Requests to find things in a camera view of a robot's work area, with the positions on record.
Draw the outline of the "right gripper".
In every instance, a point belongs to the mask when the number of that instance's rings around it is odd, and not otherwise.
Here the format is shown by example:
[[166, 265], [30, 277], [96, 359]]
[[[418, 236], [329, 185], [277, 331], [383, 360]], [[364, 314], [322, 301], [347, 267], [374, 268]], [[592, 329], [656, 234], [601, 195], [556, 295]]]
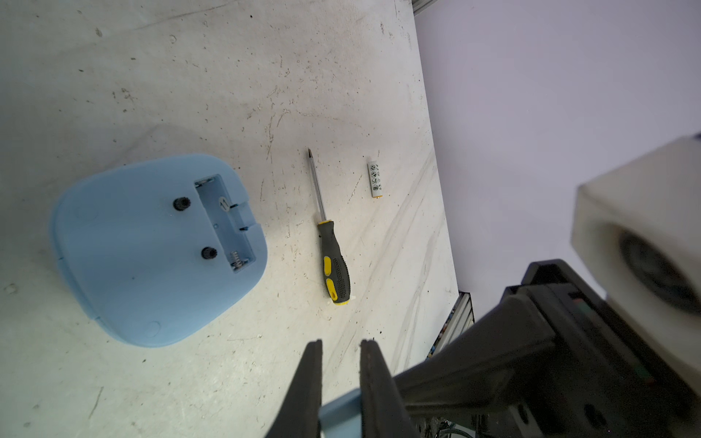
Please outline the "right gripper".
[[530, 387], [526, 403], [547, 435], [699, 436], [699, 396], [566, 262], [531, 263], [502, 297], [394, 378], [409, 414], [498, 412]]

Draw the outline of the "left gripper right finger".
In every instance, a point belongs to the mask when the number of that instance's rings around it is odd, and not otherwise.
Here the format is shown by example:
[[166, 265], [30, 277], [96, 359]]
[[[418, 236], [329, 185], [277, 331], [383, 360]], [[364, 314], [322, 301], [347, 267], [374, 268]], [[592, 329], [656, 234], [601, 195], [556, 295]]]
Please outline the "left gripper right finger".
[[361, 342], [361, 436], [419, 437], [376, 341]]

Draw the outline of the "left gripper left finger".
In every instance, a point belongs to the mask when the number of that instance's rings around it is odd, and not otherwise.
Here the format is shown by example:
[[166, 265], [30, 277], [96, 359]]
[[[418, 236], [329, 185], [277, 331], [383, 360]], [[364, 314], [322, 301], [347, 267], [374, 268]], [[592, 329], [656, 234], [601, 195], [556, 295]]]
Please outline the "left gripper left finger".
[[266, 437], [321, 436], [322, 340], [310, 342], [299, 361], [288, 392]]

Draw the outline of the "light blue battery cover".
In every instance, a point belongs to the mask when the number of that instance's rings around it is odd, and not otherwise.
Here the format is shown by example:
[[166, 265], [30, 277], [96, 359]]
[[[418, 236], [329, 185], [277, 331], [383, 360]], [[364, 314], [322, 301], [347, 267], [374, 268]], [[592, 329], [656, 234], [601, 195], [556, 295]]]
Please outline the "light blue battery cover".
[[325, 438], [362, 438], [361, 390], [355, 389], [319, 409], [321, 436]]

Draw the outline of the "black yellow screwdriver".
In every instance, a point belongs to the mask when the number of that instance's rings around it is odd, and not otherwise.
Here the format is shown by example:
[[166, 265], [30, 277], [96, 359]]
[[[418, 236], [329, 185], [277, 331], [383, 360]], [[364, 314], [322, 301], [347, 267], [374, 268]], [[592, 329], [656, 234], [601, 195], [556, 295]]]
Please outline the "black yellow screwdriver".
[[344, 305], [351, 299], [352, 282], [348, 266], [341, 253], [339, 241], [335, 235], [335, 224], [326, 215], [311, 149], [308, 149], [308, 160], [319, 207], [319, 218], [321, 219], [317, 228], [321, 238], [321, 263], [326, 290], [335, 305]]

